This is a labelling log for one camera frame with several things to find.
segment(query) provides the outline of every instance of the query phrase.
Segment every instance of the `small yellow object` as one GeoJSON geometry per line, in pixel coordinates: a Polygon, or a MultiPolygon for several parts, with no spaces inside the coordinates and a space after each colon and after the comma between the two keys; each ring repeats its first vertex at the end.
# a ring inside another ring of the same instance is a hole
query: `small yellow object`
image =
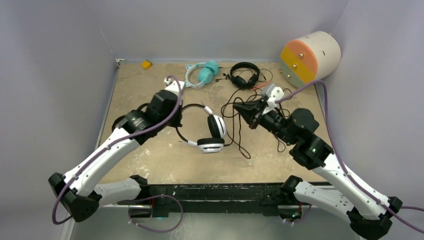
{"type": "Polygon", "coordinates": [[[150,61],[144,61],[144,62],[142,62],[141,63],[141,66],[144,68],[144,69],[149,69],[151,66],[152,66],[152,63],[150,62],[150,61]]]}

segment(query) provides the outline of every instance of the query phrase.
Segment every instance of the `black headphones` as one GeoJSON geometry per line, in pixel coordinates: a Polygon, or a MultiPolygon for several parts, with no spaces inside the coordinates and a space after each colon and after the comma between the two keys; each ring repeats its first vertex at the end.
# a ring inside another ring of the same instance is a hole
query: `black headphones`
{"type": "Polygon", "coordinates": [[[232,84],[234,84],[239,89],[251,89],[258,82],[260,73],[261,70],[255,64],[243,61],[232,66],[231,70],[229,71],[229,79],[231,80],[232,84]],[[249,81],[246,81],[241,76],[233,76],[233,72],[237,69],[251,69],[254,70],[255,73],[249,78],[249,81]]]}

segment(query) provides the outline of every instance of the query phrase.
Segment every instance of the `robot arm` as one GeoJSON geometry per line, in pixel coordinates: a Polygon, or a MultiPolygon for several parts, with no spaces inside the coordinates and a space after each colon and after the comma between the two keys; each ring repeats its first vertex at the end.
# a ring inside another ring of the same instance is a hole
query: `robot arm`
{"type": "Polygon", "coordinates": [[[181,95],[185,84],[179,81],[178,86],[170,78],[165,79],[165,83],[167,87],[153,96],[145,111],[133,110],[125,115],[107,140],[87,159],[65,174],[54,173],[48,179],[58,198],[55,208],[60,200],[73,219],[81,222],[99,207],[133,200],[140,194],[147,183],[136,175],[121,182],[98,183],[122,158],[163,128],[181,126],[181,95]],[[158,125],[167,118],[167,122],[158,125]]]}
{"type": "Polygon", "coordinates": [[[315,205],[339,216],[349,222],[351,228],[366,239],[379,239],[384,236],[392,225],[390,220],[392,215],[382,205],[397,213],[402,202],[397,197],[387,197],[376,191],[347,166],[341,166],[333,149],[314,134],[319,123],[309,110],[298,108],[286,118],[278,111],[274,103],[275,98],[282,97],[281,88],[270,84],[263,92],[261,99],[235,103],[234,109],[251,129],[256,129],[260,125],[287,145],[294,145],[289,151],[293,159],[326,179],[342,195],[314,187],[295,176],[290,176],[282,186],[285,192],[300,202],[315,205]],[[381,203],[376,203],[349,177],[372,193],[381,203]]]}

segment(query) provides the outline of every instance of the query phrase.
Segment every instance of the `headphones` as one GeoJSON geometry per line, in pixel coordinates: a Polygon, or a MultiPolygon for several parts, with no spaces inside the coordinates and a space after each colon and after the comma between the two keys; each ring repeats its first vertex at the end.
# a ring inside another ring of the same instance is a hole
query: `headphones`
{"type": "Polygon", "coordinates": [[[224,137],[227,134],[227,128],[225,126],[223,118],[213,114],[212,110],[208,106],[197,103],[185,105],[181,109],[181,112],[190,107],[201,108],[209,115],[207,116],[207,125],[209,126],[209,131],[212,137],[201,138],[197,140],[197,142],[190,141],[187,140],[187,138],[183,137],[183,135],[181,135],[180,131],[178,130],[178,127],[175,128],[176,134],[178,134],[181,140],[186,142],[188,145],[200,148],[202,150],[202,153],[204,154],[219,153],[224,148],[224,137]]]}
{"type": "Polygon", "coordinates": [[[234,66],[232,66],[231,70],[229,71],[229,79],[231,80],[232,84],[238,87],[239,89],[251,89],[258,82],[260,73],[261,73],[261,70],[255,64],[243,61],[243,62],[236,63],[234,66]],[[233,72],[235,70],[244,69],[244,68],[255,71],[253,76],[251,76],[249,78],[249,81],[247,82],[241,76],[233,76],[233,72]]]}
{"type": "Polygon", "coordinates": [[[187,72],[185,73],[185,87],[193,89],[199,89],[204,85],[210,83],[214,76],[216,76],[220,71],[220,66],[218,66],[218,63],[216,61],[199,62],[194,65],[185,65],[185,68],[187,69],[187,72]],[[193,84],[189,80],[190,74],[195,69],[198,69],[200,67],[203,67],[203,69],[200,70],[197,76],[199,83],[193,84]]]}

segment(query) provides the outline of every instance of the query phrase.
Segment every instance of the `floor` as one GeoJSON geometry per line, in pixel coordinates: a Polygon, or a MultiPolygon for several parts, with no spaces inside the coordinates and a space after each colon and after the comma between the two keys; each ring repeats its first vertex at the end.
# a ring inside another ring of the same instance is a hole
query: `floor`
{"type": "MultiPolygon", "coordinates": [[[[175,75],[180,81],[185,80],[186,63],[154,63],[147,70],[139,63],[124,63],[120,66],[116,86],[113,92],[110,108],[106,117],[105,128],[101,136],[101,143],[111,134],[111,125],[114,120],[136,109],[143,103],[150,102],[153,95],[164,88],[163,80],[169,75],[175,75]]],[[[220,67],[231,67],[234,63],[219,63],[220,67]]],[[[288,83],[279,72],[279,62],[257,62],[260,69],[268,69],[273,74],[272,82],[281,88],[295,88],[288,83]]],[[[197,69],[191,74],[190,80],[197,81],[197,69]]],[[[223,73],[229,73],[230,68],[221,68],[215,78],[223,78],[223,73]]],[[[264,70],[266,79],[271,74],[264,70]]],[[[241,73],[249,79],[250,71],[241,73]]],[[[220,114],[232,93],[237,90],[229,80],[220,80],[204,86],[201,89],[188,88],[184,92],[184,104],[204,103],[215,114],[220,114]]],[[[254,92],[243,90],[236,93],[243,99],[254,92]]],[[[320,108],[317,93],[311,86],[297,94],[291,100],[285,101],[283,107],[289,111],[296,108],[307,108],[320,123],[315,132],[319,137],[330,143],[324,117],[320,108]]],[[[183,127],[180,132],[187,139],[196,141],[200,138],[209,138],[207,115],[200,108],[190,108],[183,113],[183,127]]],[[[238,119],[235,121],[236,140],[238,141],[238,119]]],[[[226,119],[225,124],[232,134],[232,120],[226,119]]],[[[173,128],[167,127],[155,138],[148,140],[137,150],[121,160],[105,177],[101,183],[122,181],[131,175],[140,175],[148,179],[150,184],[202,184],[202,183],[266,183],[284,182],[290,175],[295,175],[309,182],[323,181],[311,171],[298,165],[289,155],[290,147],[282,153],[277,152],[277,140],[265,129],[258,127],[249,129],[242,120],[241,145],[246,148],[251,159],[246,159],[233,144],[225,147],[220,153],[203,154],[197,147],[181,142],[173,128]]]]}

